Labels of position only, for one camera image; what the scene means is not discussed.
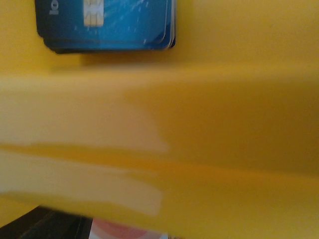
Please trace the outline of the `red card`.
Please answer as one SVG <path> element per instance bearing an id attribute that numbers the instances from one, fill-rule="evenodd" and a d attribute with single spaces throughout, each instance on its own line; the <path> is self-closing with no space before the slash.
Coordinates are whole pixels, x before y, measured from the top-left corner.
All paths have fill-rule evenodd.
<path id="1" fill-rule="evenodd" d="M 89 239 L 169 239 L 167 234 L 140 230 L 106 220 L 92 221 Z"/>

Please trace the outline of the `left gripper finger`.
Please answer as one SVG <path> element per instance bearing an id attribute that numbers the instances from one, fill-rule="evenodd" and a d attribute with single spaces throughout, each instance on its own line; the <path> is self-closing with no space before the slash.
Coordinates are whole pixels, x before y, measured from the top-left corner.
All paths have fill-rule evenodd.
<path id="1" fill-rule="evenodd" d="M 0 228 L 2 239 L 87 239 L 92 219 L 36 207 Z"/>

